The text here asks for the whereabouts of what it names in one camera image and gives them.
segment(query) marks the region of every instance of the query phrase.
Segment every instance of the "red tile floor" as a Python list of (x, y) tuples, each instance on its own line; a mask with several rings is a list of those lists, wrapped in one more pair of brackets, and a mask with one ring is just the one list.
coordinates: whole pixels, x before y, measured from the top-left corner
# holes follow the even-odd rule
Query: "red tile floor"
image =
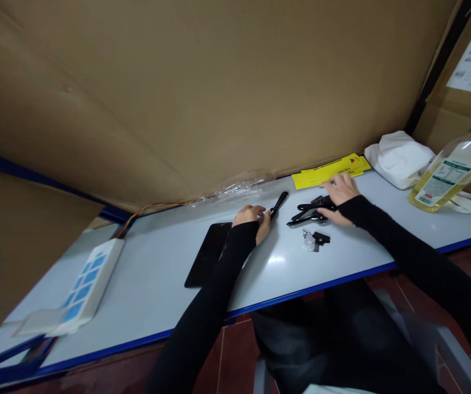
[[(471, 276), (471, 247), (453, 253), (450, 258)], [(399, 309), (405, 309), (447, 326), (471, 357), (471, 348), (460, 327), (439, 305), (430, 300), (405, 276), (391, 278), (381, 273), (366, 278), (372, 289), (385, 289)], [(322, 296), (310, 294), (307, 299)], [(18, 394), (137, 394), (144, 383), (163, 344), (126, 354), (107, 357), (76, 368), (67, 375), (47, 382), (11, 391)], [(208, 356), (194, 394), (249, 394), (253, 390), (253, 374), (258, 349), (252, 321), (242, 315), (232, 326), (224, 327)], [(449, 394), (462, 394), (449, 366), (438, 355), (440, 383)]]

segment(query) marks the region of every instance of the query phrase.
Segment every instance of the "person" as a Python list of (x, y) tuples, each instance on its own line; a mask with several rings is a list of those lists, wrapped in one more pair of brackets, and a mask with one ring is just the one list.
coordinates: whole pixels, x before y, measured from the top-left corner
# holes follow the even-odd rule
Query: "person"
[[(471, 345), (471, 278), (371, 204), (348, 174), (322, 187), (338, 210), (321, 208), (320, 213), (337, 225), (368, 231), (398, 268), (451, 314)], [(147, 393), (192, 392), (223, 325), (237, 276), (269, 232), (270, 211), (264, 211), (247, 205), (235, 217), (219, 264), (166, 342)], [(258, 310), (252, 320), (281, 394), (445, 392), (363, 280), (326, 289), (321, 307), (298, 298)]]

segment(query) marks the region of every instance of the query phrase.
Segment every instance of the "blue buttons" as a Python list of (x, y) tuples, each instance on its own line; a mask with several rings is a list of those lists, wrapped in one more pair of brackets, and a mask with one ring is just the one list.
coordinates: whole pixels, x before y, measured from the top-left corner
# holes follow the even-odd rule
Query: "blue buttons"
[(75, 301), (73, 301), (73, 302), (78, 302), (81, 299), (83, 299), (86, 295), (88, 295), (90, 288), (91, 288), (91, 285), (87, 285), (87, 286), (84, 286), (83, 288), (81, 288), (78, 291), (77, 296), (75, 297)]
[(102, 257), (97, 258), (97, 259), (93, 262), (93, 265), (91, 266), (91, 269), (97, 268), (98, 266), (101, 266), (102, 263), (104, 262), (104, 260), (106, 260), (106, 256), (107, 256), (107, 254), (105, 254), (105, 255), (102, 256)]
[(74, 319), (80, 313), (83, 303), (84, 302), (80, 302), (78, 304), (73, 305), (71, 308), (69, 308), (66, 315), (64, 316), (64, 319), (62, 320), (62, 323), (65, 323), (71, 319)]
[(83, 281), (84, 277), (81, 276), (78, 280), (77, 280), (77, 283), (75, 283), (75, 287), (73, 287), (73, 290), (76, 290), (80, 287), (80, 285), (82, 284), (82, 281)]
[(67, 298), (66, 303), (64, 304), (64, 308), (67, 307), (67, 306), (71, 303), (71, 301), (73, 301), (73, 297), (74, 297), (74, 296), (75, 296), (75, 293), (71, 293), (71, 294), (69, 295), (69, 297)]
[(98, 271), (99, 270), (90, 271), (89, 274), (86, 275), (86, 279), (84, 279), (84, 284), (89, 283), (92, 280), (94, 280), (97, 277)]
[(82, 275), (84, 275), (86, 272), (89, 271), (89, 267), (91, 266), (91, 263), (88, 263), (86, 264), (86, 266), (84, 267), (84, 269), (82, 270)]

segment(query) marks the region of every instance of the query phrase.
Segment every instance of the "black smartphone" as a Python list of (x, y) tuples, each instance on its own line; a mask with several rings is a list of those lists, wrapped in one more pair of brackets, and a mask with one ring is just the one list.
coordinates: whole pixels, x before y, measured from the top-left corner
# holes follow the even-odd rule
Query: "black smartphone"
[(202, 287), (219, 262), (226, 238), (231, 229), (231, 222), (212, 224), (206, 233), (201, 248), (191, 266), (184, 287)]

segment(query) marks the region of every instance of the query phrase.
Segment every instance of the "cardboard box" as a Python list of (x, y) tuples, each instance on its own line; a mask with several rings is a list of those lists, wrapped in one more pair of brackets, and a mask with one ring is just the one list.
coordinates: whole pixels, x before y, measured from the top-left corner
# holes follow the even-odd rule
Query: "cardboard box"
[[(412, 135), (439, 153), (453, 138), (471, 129), (471, 92), (447, 85), (471, 42), (471, 17), (441, 73)], [(471, 184), (466, 188), (471, 193)]]
[(132, 210), (327, 163), (404, 127), (455, 3), (0, 0), (0, 156)]
[(101, 210), (0, 173), (0, 325)]
[(471, 118), (471, 91), (462, 89), (453, 89), (447, 86), (456, 67), (460, 62), (465, 61), (466, 64), (471, 62), (467, 56), (464, 56), (467, 47), (471, 43), (471, 17), (467, 22), (463, 33), (461, 34), (454, 50), (443, 72), (441, 73), (434, 90), (432, 91), (427, 103), (436, 107), (446, 109), (453, 113)]

